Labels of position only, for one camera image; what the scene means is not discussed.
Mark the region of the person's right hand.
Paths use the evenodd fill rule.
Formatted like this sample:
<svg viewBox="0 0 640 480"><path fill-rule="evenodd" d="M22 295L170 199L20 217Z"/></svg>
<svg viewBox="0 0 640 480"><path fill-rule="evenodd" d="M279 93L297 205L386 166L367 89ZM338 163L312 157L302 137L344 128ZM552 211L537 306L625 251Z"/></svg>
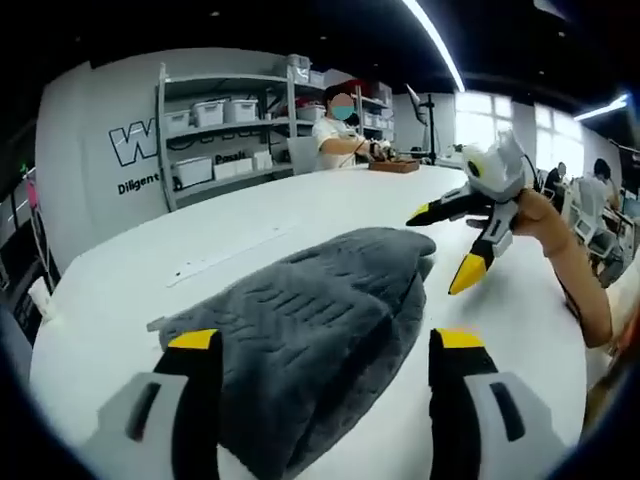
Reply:
<svg viewBox="0 0 640 480"><path fill-rule="evenodd" d="M513 223L513 232L529 236L546 244L552 237L557 212L550 201L532 189L523 189L518 197L518 213Z"/></svg>

